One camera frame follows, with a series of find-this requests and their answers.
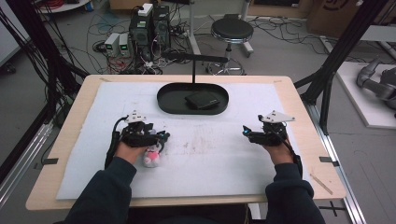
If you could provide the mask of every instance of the black wallet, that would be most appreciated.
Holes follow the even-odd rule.
[[[186,96],[184,99],[194,109],[208,109],[220,103],[218,98],[208,91],[198,91]]]

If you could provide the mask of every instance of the wooden table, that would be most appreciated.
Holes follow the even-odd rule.
[[[64,170],[70,152],[78,139],[79,131],[91,108],[97,90],[102,82],[191,82],[191,76],[89,76],[85,79],[78,97],[71,108],[49,158],[59,158],[57,164],[45,165],[27,200],[29,210],[69,209],[75,200],[56,200],[56,194],[64,177]],[[300,96],[289,77],[267,76],[197,76],[196,82],[207,83],[267,83],[274,84],[286,114],[293,115],[296,121],[291,128],[296,139],[304,167],[310,174],[315,190],[315,200],[342,199],[345,189],[330,162],[321,162],[319,157],[328,157],[317,131],[309,118]],[[133,206],[160,206],[181,204],[212,203],[264,203],[261,195],[234,195],[216,197],[150,198],[133,199]]]

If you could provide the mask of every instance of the person's left hand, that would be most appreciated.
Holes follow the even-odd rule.
[[[134,164],[137,157],[146,151],[149,147],[129,147],[123,142],[120,142],[114,156],[125,159],[131,164]]]

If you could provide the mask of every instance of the stool seat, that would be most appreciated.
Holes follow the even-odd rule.
[[[246,21],[224,18],[213,22],[212,35],[228,43],[242,44],[253,36],[253,27]]]

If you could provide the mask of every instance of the gray robotic arm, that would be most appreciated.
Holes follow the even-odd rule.
[[[363,67],[358,73],[356,84],[361,88],[372,91],[376,97],[385,101],[388,107],[396,109],[396,68],[385,70],[379,83],[370,79],[380,63],[381,61],[376,58]]]

